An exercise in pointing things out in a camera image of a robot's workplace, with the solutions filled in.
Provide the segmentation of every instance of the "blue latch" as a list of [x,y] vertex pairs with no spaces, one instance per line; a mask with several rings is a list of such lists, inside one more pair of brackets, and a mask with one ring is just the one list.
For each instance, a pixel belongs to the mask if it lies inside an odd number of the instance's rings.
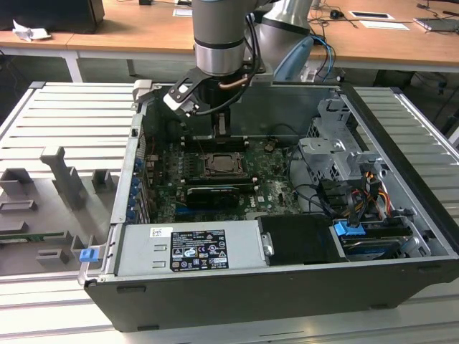
[[335,224],[335,231],[338,234],[338,237],[341,235],[365,235],[365,229],[364,227],[360,224],[357,227],[350,227],[347,224],[347,221],[338,221],[337,224]]
[[99,249],[82,249],[80,253],[80,262],[94,263],[98,262]]

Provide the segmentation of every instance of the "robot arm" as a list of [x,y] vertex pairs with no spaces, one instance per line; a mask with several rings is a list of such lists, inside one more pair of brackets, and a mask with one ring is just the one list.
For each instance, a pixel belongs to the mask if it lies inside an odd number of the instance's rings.
[[[229,127],[230,124],[228,107],[239,100],[252,77],[259,72],[261,55],[265,51],[271,52],[267,56],[276,52],[268,62],[273,60],[278,65],[282,60],[279,57],[285,56],[285,49],[292,49],[309,33],[306,16],[312,0],[283,0],[275,4],[260,25],[261,29],[267,27],[268,30],[265,30],[265,34],[260,31],[257,35],[252,17],[248,14],[259,6],[276,1],[194,0],[197,67],[189,70],[169,90],[164,97],[165,103],[172,110],[181,108],[188,116],[212,115],[214,134],[229,135],[228,130],[222,130],[222,126]],[[251,41],[249,50],[252,59],[249,63],[244,61],[248,41],[245,38],[246,27]],[[262,48],[258,36],[262,39]],[[203,110],[205,104],[209,109]]]

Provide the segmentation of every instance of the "white label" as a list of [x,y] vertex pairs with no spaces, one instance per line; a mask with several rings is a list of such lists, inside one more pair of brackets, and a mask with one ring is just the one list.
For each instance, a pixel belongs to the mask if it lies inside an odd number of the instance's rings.
[[150,237],[151,238],[170,238],[173,230],[174,230],[173,227],[151,227]]
[[226,258],[212,258],[212,263],[226,263],[227,259]]
[[17,244],[19,242],[28,242],[27,239],[3,239],[0,244]]

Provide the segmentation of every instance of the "floor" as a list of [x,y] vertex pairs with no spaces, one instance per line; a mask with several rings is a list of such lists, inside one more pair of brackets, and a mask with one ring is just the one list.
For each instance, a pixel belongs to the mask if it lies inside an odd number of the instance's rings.
[[[80,64],[82,74],[87,82],[133,82],[136,79],[170,82],[179,79],[188,69],[193,67],[191,62],[135,61],[138,75],[130,77],[124,60],[82,59]],[[345,75],[346,81],[358,86],[372,86],[377,75],[376,70],[335,69],[334,72],[336,75]],[[409,77],[406,72],[388,72],[381,85],[400,86]],[[11,61],[8,57],[6,61],[1,63],[0,70],[0,121],[3,121],[9,114],[31,81],[70,82],[71,79],[63,59],[14,57]],[[439,94],[439,81],[447,82],[443,94]],[[421,72],[415,74],[411,80],[411,85],[404,87],[403,91],[421,112],[432,120],[458,85],[459,75],[436,75],[435,73]],[[436,126],[441,128],[448,116],[451,116],[458,108],[459,92],[444,107],[435,121]]]

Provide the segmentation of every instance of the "desk leg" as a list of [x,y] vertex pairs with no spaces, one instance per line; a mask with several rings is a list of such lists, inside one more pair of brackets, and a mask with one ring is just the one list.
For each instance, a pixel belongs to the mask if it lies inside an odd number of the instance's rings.
[[[446,135],[448,131],[451,130],[459,120],[459,109],[456,110],[453,116],[448,118],[448,121],[446,122],[445,126],[442,128],[441,132],[443,135]],[[451,134],[451,136],[448,138],[448,140],[451,142],[454,148],[457,148],[459,146],[459,127],[457,127],[454,132]]]
[[136,68],[134,67],[134,61],[131,59],[127,59],[126,62],[128,63],[128,71],[131,77],[135,77],[137,75]]
[[62,57],[67,63],[67,68],[69,69],[70,76],[73,82],[84,82],[83,77],[80,72],[80,67],[78,66],[78,55],[77,52],[63,52]]

